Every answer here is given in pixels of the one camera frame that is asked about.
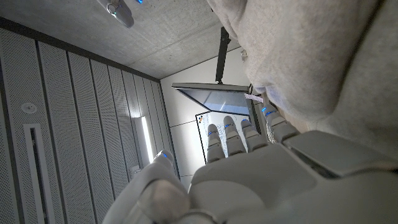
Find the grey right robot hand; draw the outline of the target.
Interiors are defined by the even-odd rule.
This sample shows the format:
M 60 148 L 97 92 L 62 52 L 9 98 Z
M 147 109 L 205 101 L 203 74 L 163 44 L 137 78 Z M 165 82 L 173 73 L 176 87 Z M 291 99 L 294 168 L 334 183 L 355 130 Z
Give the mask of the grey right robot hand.
M 124 0 L 97 0 L 103 8 L 127 28 L 134 25 L 132 12 Z

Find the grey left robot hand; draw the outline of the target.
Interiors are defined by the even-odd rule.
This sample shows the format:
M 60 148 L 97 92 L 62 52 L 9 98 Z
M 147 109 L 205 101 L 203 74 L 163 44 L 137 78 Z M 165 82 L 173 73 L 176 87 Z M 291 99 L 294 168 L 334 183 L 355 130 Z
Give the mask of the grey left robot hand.
M 277 110 L 274 136 L 248 120 L 208 127 L 206 165 L 186 189 L 161 151 L 121 192 L 105 223 L 396 223 L 397 161 L 332 134 L 300 133 Z

